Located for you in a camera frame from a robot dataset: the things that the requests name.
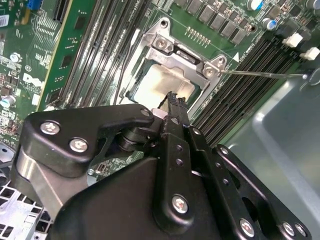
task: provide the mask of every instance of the blue connector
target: blue connector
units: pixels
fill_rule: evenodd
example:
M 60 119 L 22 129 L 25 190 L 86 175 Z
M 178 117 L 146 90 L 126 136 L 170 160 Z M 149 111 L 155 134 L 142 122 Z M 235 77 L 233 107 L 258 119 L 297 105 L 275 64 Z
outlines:
M 38 10 L 41 7 L 43 0 L 29 0 L 26 7 L 31 10 Z

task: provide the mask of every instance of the motherboard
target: motherboard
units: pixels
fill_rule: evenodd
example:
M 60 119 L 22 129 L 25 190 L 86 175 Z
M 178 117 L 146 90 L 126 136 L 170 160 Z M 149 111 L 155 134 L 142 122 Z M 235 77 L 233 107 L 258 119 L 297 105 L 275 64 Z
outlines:
M 152 109 L 170 91 L 213 147 L 285 82 L 222 70 L 295 73 L 320 53 L 318 0 L 1 0 L 0 13 L 0 142 L 11 157 L 33 112 Z M 88 175 L 100 180 L 142 157 Z

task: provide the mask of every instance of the black ram slot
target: black ram slot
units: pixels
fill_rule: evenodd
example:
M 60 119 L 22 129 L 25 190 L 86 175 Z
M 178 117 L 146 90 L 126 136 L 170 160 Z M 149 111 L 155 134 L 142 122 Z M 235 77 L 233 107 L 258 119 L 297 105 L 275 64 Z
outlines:
M 285 73 L 301 59 L 276 38 L 265 35 L 238 66 L 239 71 Z M 231 75 L 194 121 L 211 147 L 248 115 L 278 80 L 258 76 Z

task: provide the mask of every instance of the black mechanical arm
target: black mechanical arm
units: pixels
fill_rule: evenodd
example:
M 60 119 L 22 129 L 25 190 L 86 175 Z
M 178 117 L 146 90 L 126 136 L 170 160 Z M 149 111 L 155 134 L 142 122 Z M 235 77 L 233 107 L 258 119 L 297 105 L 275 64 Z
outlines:
M 144 158 L 91 185 L 90 164 Z M 311 240 L 307 227 L 225 146 L 210 149 L 184 99 L 36 112 L 12 181 L 54 219 L 50 240 Z

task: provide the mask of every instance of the green circuit board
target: green circuit board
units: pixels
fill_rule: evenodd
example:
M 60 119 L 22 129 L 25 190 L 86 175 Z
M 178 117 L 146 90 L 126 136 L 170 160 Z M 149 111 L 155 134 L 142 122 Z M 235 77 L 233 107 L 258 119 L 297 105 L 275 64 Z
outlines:
M 64 3 L 64 19 L 56 19 L 57 3 L 60 6 Z M 265 0 L 256 11 L 247 9 L 246 0 L 153 0 L 142 16 L 137 10 L 141 0 L 43 0 L 37 10 L 29 10 L 27 4 L 27 0 L 3 0 L 0 4 L 1 96 L 11 95 L 16 99 L 10 107 L 0 106 L 0 138 L 12 148 L 17 146 L 21 125 L 28 114 L 48 107 L 70 107 L 53 104 L 61 99 L 62 92 L 65 92 L 63 100 L 74 96 L 72 107 L 75 108 L 110 104 L 119 76 L 116 72 L 124 59 L 126 33 L 133 27 L 141 29 L 142 35 L 160 18 L 167 17 L 174 39 L 207 61 L 225 55 L 229 70 L 236 69 L 246 59 L 266 32 L 262 26 L 265 18 L 276 20 L 278 26 L 290 21 L 297 31 L 320 36 L 312 11 L 298 0 Z M 139 16 L 139 21 L 133 23 L 128 18 L 122 23 L 124 16 Z M 220 27 L 214 24 L 218 16 L 223 18 Z M 107 30 L 96 45 L 98 27 L 104 23 Z M 93 46 L 96 46 L 93 64 L 86 69 Z M 227 79 L 223 76 L 221 84 Z M 101 101 L 92 104 L 99 96 Z M 201 111 L 200 107 L 194 118 Z M 117 160 L 114 164 L 110 167 L 112 171 L 125 165 Z

